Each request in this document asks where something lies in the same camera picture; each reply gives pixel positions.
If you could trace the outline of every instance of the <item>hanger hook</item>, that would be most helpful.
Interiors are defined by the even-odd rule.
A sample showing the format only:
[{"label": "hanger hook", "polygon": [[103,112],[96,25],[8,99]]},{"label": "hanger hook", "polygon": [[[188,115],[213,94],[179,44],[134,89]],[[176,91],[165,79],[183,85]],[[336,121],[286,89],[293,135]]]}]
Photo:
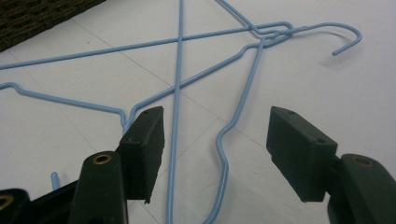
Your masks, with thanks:
[{"label": "hanger hook", "polygon": [[312,25],[312,26],[302,26],[302,27],[299,27],[299,28],[294,28],[294,29],[290,29],[290,30],[281,31],[281,32],[279,32],[279,34],[280,35],[293,35],[293,34],[296,34],[296,33],[309,31],[309,30],[314,30],[314,29],[318,29],[320,27],[325,27],[325,26],[335,26],[335,27],[344,28],[344,29],[347,29],[347,30],[349,30],[350,32],[352,32],[353,34],[356,35],[356,39],[354,41],[344,45],[340,49],[335,50],[332,53],[333,56],[336,56],[336,55],[340,54],[341,52],[343,52],[343,51],[355,46],[359,42],[361,42],[361,32],[358,29],[356,29],[353,26],[346,25],[346,24],[343,24],[343,23],[338,23],[338,22],[323,22],[323,23],[320,23],[320,24]]}]

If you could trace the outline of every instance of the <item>white floor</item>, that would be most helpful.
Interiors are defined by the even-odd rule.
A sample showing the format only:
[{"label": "white floor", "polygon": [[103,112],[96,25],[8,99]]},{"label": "white floor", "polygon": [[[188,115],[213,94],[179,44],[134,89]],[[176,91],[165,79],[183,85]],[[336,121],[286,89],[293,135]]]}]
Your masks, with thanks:
[{"label": "white floor", "polygon": [[[229,182],[216,223],[329,223],[327,200],[301,203],[265,148],[272,105],[296,111],[338,144],[337,155],[372,157],[396,176],[396,2],[229,1],[256,24],[289,21],[295,27],[324,21],[353,25],[363,40],[337,57],[332,51],[354,39],[349,31],[323,28],[297,34],[265,49],[247,105],[223,144]],[[107,0],[72,20],[0,53],[0,64],[177,37],[178,1]],[[185,2],[184,35],[241,27],[216,1]],[[250,33],[183,44],[182,79],[205,70],[258,39]],[[17,82],[44,92],[127,113],[138,102],[174,85],[177,45],[93,56],[0,71],[0,83]],[[219,130],[231,119],[255,50],[181,91],[175,223],[200,223],[219,183],[215,150]],[[78,178],[89,155],[114,150],[121,138],[116,115],[59,105],[0,91],[0,189],[27,189],[32,199]],[[163,165],[151,204],[129,202],[130,223],[164,223],[173,96],[165,109]]]}]

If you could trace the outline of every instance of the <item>brown woven texture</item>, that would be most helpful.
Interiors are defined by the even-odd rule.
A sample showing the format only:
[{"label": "brown woven texture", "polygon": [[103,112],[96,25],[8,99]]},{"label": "brown woven texture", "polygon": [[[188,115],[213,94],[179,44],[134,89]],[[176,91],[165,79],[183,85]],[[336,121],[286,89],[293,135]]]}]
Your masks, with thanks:
[{"label": "brown woven texture", "polygon": [[0,0],[0,52],[106,0]]}]

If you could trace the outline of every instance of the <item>wicker basket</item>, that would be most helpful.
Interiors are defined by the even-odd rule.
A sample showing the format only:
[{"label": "wicker basket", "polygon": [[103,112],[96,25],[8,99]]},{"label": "wicker basket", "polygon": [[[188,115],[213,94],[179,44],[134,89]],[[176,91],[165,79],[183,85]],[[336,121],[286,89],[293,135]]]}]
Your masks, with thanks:
[{"label": "wicker basket", "polygon": [[0,52],[106,0],[0,0]]}]

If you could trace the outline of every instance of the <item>white surface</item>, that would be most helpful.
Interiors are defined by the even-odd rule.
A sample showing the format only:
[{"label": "white surface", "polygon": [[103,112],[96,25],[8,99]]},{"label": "white surface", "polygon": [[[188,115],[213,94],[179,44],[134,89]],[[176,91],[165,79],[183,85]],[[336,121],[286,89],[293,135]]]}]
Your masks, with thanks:
[{"label": "white surface", "polygon": [[[296,111],[339,144],[337,155],[372,157],[396,176],[396,2],[236,1],[254,23],[325,21],[353,25],[358,46],[331,52],[354,35],[341,29],[298,34],[265,50],[236,129],[224,138],[229,183],[217,223],[329,223],[324,203],[301,203],[265,148],[272,105]],[[0,64],[177,36],[178,1],[107,0],[72,20],[0,53]],[[185,35],[240,27],[216,1],[185,2]],[[257,42],[249,33],[184,42],[186,79]],[[0,71],[0,82],[26,90],[112,105],[129,113],[136,103],[174,84],[177,45],[129,50]],[[255,50],[182,90],[177,149],[175,223],[200,223],[216,195],[217,132],[230,120]],[[151,204],[129,203],[131,223],[164,223],[173,96],[165,108],[166,146]],[[0,189],[28,189],[32,199],[78,178],[89,155],[114,150],[121,137],[115,115],[0,91]]]}]

